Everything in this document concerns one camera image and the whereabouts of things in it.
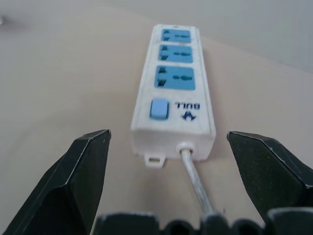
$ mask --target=electrical outlet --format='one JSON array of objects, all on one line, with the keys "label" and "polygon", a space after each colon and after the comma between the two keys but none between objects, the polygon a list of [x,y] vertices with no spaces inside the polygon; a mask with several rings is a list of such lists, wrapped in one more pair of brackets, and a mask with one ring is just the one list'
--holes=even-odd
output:
[{"label": "electrical outlet", "polygon": [[156,68],[155,87],[176,89],[176,90],[194,90],[195,79],[193,68],[158,66]]},{"label": "electrical outlet", "polygon": [[190,31],[188,30],[164,29],[161,39],[168,42],[191,43]]},{"label": "electrical outlet", "polygon": [[192,49],[185,46],[160,45],[158,60],[192,63]]}]

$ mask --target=white power strip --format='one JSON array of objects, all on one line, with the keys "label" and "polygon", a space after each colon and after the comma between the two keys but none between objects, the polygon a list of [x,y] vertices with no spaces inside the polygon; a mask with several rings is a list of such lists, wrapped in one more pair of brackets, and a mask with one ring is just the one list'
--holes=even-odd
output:
[{"label": "white power strip", "polygon": [[154,27],[131,131],[146,166],[161,168],[185,149],[193,160],[207,159],[216,130],[197,28]]}]

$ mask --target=table surface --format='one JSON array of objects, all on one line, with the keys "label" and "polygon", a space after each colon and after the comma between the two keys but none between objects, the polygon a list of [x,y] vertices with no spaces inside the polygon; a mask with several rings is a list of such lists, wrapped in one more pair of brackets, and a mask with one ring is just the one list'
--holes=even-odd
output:
[{"label": "table surface", "polygon": [[[74,139],[111,129],[98,214],[150,211],[162,227],[201,210],[180,161],[145,168],[133,156],[130,124],[152,28],[158,22],[104,6],[1,26],[0,230]],[[279,140],[313,167],[313,75],[201,38],[217,137],[196,167],[213,205],[232,223],[263,223],[226,141],[228,131]]]}]

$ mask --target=white cable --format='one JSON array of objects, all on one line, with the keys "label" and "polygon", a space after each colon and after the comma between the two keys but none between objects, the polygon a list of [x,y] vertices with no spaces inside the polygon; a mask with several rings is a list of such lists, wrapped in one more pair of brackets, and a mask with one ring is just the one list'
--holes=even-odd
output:
[{"label": "white cable", "polygon": [[186,170],[189,174],[189,178],[192,182],[192,185],[195,189],[203,214],[213,212],[214,210],[213,210],[212,204],[203,188],[203,185],[201,183],[197,170],[192,162],[190,150],[183,149],[181,151],[181,157],[186,167]]}]

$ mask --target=blue switch button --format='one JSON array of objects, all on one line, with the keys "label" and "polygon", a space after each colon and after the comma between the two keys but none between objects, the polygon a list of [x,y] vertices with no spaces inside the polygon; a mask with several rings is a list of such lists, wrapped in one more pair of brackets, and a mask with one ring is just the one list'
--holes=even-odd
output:
[{"label": "blue switch button", "polygon": [[168,118],[168,101],[166,99],[155,98],[151,102],[150,118],[166,120]]}]

